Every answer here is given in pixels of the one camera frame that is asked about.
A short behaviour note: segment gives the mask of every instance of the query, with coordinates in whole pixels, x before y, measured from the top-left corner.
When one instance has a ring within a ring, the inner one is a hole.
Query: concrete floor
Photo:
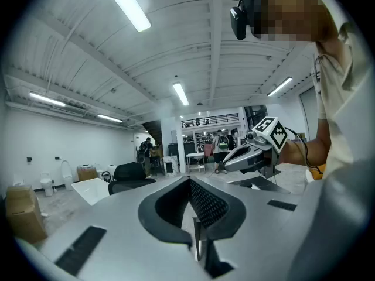
[[[277,169],[281,171],[279,175],[275,177],[277,185],[289,190],[292,194],[302,194],[304,191],[304,174],[305,167],[289,164],[281,164],[277,166]],[[242,174],[241,172],[228,172],[227,174],[220,173],[214,174],[214,163],[208,163],[206,165],[206,173],[201,170],[191,171],[190,174],[194,175],[201,180],[217,180],[218,182],[229,182],[229,181],[240,181],[249,179],[252,177],[259,176],[259,173],[249,172]],[[167,179],[166,176],[159,174],[153,176],[156,181],[162,181]],[[51,197],[45,197],[44,192],[38,192],[39,206],[42,213],[47,213],[48,217],[44,218],[44,224],[48,235],[53,234],[59,229],[65,222],[68,222],[75,215],[79,215],[82,209],[80,208],[79,202],[76,200],[75,195],[72,191],[66,189],[58,189]],[[192,206],[187,205],[184,214],[182,229],[188,233],[194,234],[193,217],[196,216]],[[196,258],[195,247],[192,248],[192,254]]]

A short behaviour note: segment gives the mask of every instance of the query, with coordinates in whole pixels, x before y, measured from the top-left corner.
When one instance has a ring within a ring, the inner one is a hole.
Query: cardboard box
[[[6,218],[14,236],[31,244],[47,237],[38,199],[31,186],[11,186],[6,191]]]
[[[77,167],[77,174],[78,174],[78,180],[79,181],[86,181],[93,178],[97,178],[98,174],[96,172],[95,167],[85,167],[85,166],[79,166]]]

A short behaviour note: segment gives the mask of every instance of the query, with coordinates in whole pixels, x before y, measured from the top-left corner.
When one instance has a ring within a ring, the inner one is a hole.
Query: white table
[[[187,157],[188,173],[190,173],[190,168],[191,169],[199,169],[199,171],[201,169],[201,165],[199,164],[199,162],[198,162],[198,166],[197,167],[191,167],[190,166],[190,158],[203,158],[203,168],[204,168],[204,172],[206,172],[206,165],[204,164],[204,152],[190,153],[190,154],[187,154],[186,157]]]

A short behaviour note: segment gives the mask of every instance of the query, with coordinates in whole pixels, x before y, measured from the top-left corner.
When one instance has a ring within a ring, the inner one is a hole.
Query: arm
[[[326,119],[318,120],[318,130],[316,139],[306,143],[308,147],[308,160],[313,166],[320,166],[326,163],[330,148],[330,134]],[[279,162],[293,163],[295,165],[305,165],[305,155],[303,155],[302,143],[287,141],[280,153]]]

